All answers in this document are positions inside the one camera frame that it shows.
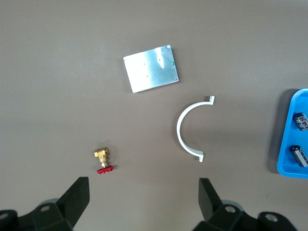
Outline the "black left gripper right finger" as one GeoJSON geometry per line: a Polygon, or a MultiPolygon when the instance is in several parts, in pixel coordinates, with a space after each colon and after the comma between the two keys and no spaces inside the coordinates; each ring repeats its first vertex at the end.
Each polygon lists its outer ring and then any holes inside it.
{"type": "Polygon", "coordinates": [[[285,216],[261,212],[257,218],[238,206],[223,203],[208,178],[199,179],[198,203],[204,220],[195,231],[294,231],[295,226],[285,216]]]}

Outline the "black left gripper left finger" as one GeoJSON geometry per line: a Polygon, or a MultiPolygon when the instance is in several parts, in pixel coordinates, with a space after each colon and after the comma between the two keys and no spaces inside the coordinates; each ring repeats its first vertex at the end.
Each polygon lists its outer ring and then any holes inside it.
{"type": "Polygon", "coordinates": [[[79,177],[59,198],[39,204],[18,216],[15,210],[0,212],[2,231],[72,231],[90,202],[88,177],[79,177]]]}

